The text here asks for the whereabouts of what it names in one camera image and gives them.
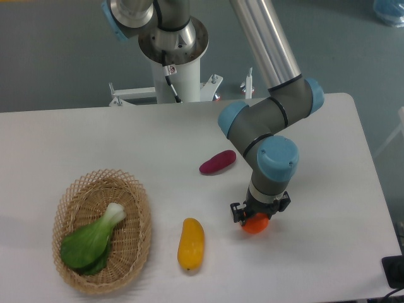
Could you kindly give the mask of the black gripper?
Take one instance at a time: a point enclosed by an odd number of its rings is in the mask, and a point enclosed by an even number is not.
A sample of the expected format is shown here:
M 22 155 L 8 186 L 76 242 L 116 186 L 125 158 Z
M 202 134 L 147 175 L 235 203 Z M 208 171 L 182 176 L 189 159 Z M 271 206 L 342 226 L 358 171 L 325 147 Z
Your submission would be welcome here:
M 246 220 L 250 220 L 258 215 L 271 219 L 274 214 L 285 211 L 289 204 L 290 196 L 285 191 L 280 198 L 274 199 L 271 203 L 262 203 L 249 196 L 242 204 L 231 203 L 230 210 L 234 223 L 245 225 Z

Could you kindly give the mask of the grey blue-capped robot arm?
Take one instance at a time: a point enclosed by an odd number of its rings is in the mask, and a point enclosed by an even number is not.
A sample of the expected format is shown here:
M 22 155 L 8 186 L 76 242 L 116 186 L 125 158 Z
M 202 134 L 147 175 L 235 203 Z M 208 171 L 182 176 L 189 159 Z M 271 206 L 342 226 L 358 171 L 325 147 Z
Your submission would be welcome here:
M 280 131 L 320 109 L 324 92 L 316 80 L 302 77 L 270 1 L 231 5 L 270 94 L 253 106 L 233 102 L 218 117 L 223 134 L 252 168 L 245 202 L 231 204 L 234 222 L 245 225 L 290 204 L 286 188 L 299 151 Z M 203 100 L 208 87 L 200 82 L 200 60 L 209 38 L 188 1 L 104 1 L 102 11 L 118 39 L 138 38 L 158 103 Z

